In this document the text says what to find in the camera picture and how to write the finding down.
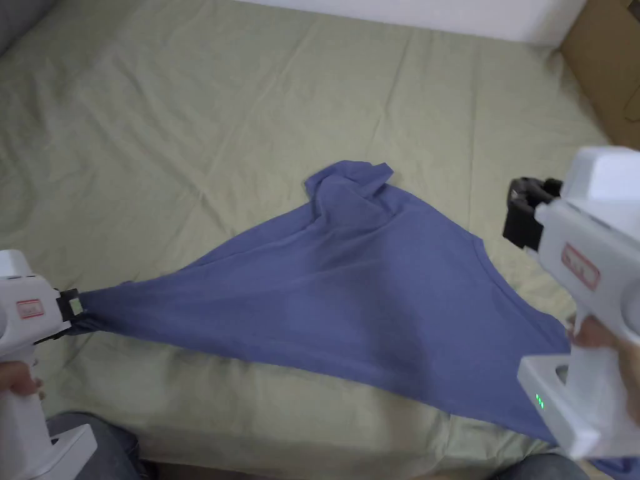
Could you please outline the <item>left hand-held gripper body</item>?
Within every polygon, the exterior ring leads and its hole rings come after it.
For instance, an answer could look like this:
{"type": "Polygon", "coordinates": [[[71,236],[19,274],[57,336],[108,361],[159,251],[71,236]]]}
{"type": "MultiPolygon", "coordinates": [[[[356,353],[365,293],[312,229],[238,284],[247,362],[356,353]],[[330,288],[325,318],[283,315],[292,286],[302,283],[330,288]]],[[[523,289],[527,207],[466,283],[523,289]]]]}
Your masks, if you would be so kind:
{"type": "MultiPolygon", "coordinates": [[[[69,327],[58,297],[21,251],[1,251],[2,362],[31,368],[35,346],[69,327]]],[[[37,395],[1,393],[1,479],[75,479],[96,448],[89,425],[51,436],[37,395]]]]}

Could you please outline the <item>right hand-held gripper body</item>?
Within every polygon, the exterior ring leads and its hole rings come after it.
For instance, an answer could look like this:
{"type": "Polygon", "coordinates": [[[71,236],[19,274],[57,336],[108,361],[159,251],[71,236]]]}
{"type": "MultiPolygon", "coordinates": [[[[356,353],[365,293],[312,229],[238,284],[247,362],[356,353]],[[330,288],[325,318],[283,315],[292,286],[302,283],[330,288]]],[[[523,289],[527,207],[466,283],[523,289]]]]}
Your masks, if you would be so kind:
{"type": "MultiPolygon", "coordinates": [[[[503,236],[528,252],[574,298],[577,325],[599,319],[618,339],[639,342],[639,153],[587,146],[561,195],[536,207],[508,206],[503,236]]],[[[618,355],[572,347],[525,356],[517,378],[568,456],[639,454],[639,428],[626,409],[618,355]]]]}

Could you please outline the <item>person's left hand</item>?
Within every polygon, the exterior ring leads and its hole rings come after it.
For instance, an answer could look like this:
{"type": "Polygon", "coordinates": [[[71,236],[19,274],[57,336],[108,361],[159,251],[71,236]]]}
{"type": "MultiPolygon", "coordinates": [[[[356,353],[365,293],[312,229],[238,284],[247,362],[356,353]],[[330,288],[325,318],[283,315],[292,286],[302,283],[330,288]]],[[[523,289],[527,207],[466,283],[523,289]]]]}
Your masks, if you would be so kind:
{"type": "Polygon", "coordinates": [[[27,364],[20,361],[2,362],[0,375],[1,393],[10,392],[19,396],[37,395],[39,399],[44,397],[41,391],[42,380],[32,377],[27,364]]]}

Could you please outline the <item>person's right hand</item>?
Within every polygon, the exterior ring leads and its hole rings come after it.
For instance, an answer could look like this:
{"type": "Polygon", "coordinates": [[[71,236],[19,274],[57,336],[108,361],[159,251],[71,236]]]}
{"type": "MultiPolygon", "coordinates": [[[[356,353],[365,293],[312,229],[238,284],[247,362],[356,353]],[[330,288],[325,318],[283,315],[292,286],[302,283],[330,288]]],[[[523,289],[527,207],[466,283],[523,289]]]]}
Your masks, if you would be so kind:
{"type": "Polygon", "coordinates": [[[577,317],[569,319],[567,335],[572,344],[581,348],[610,348],[617,350],[621,341],[596,317],[585,317],[578,326],[577,317]]]}

